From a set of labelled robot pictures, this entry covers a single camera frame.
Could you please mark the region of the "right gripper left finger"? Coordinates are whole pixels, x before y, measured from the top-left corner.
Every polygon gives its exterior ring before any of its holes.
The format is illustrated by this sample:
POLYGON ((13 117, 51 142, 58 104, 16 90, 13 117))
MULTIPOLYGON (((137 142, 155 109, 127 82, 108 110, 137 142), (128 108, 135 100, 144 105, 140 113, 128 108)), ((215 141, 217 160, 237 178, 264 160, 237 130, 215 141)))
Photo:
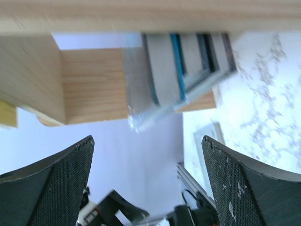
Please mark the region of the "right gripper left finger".
POLYGON ((92 136, 0 176, 2 226, 74 226, 94 153, 92 136))

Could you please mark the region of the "yellow book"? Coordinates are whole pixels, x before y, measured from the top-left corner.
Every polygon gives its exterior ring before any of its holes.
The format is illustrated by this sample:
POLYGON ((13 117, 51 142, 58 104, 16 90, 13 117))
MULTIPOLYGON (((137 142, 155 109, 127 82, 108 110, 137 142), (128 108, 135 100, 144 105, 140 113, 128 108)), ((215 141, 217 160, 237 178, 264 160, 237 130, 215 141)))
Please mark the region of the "yellow book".
POLYGON ((17 108, 5 101, 0 101, 0 128, 17 128, 17 108))

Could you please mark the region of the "Robinson Crusoe purple book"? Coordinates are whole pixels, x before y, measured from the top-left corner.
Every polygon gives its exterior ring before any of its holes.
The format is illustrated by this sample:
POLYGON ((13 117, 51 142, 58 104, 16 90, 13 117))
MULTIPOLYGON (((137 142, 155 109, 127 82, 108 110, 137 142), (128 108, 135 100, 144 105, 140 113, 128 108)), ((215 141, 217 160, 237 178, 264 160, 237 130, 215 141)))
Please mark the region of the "Robinson Crusoe purple book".
MULTIPOLYGON (((180 87, 181 93, 184 95, 184 99, 177 104, 174 109, 177 111, 195 111, 212 109, 216 107, 216 101, 213 94, 213 88, 220 82, 232 75, 237 69, 232 52, 232 47, 228 34, 226 33, 208 33, 211 35, 213 46, 218 62, 219 70, 210 73, 209 77, 197 84, 192 90, 185 91, 185 85, 180 87)), ((181 57, 181 45, 180 35, 177 37, 179 43, 179 60, 180 69, 182 72, 182 80, 184 82, 184 69, 181 57)))

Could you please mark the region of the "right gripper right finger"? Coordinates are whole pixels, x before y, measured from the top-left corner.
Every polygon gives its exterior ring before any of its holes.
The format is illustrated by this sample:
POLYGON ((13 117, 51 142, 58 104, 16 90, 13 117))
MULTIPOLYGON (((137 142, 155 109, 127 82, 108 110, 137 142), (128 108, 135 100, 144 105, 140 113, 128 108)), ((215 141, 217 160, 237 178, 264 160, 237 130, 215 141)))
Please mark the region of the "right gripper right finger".
POLYGON ((209 136, 202 140, 222 226, 299 226, 301 176, 234 151, 209 136))

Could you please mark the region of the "Wuthering Heights blue book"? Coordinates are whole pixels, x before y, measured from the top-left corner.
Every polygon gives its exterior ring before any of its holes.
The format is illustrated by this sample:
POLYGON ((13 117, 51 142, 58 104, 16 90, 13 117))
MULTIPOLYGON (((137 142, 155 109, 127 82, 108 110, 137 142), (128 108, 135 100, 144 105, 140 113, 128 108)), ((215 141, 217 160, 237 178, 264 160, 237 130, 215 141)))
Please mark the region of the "Wuthering Heights blue book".
POLYGON ((185 33, 180 35, 185 91, 219 70, 211 35, 185 33))

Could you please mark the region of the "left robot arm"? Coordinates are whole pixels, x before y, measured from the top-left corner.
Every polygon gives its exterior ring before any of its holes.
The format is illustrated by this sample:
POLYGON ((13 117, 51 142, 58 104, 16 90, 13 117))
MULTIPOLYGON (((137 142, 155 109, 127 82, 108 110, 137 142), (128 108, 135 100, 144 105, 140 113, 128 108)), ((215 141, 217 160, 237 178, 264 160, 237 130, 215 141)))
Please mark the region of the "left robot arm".
MULTIPOLYGON (((121 226, 116 213, 121 211, 132 223, 137 224, 147 219, 147 211, 138 208, 125 200, 117 191, 112 190, 95 208, 95 226, 121 226)), ((213 207, 204 205, 192 210, 187 205, 178 205, 167 214, 167 222, 171 226, 218 226, 219 219, 213 207)))

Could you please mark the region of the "teal underwater cover book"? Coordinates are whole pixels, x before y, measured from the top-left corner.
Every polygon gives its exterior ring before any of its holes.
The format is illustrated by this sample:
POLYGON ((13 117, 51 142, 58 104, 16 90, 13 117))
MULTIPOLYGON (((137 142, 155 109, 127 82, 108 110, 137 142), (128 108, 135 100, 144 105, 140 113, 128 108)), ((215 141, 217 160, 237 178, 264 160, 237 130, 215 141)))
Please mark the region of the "teal underwater cover book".
POLYGON ((176 36, 141 34, 141 45, 123 50, 128 122, 141 132, 174 112, 184 99, 176 36))

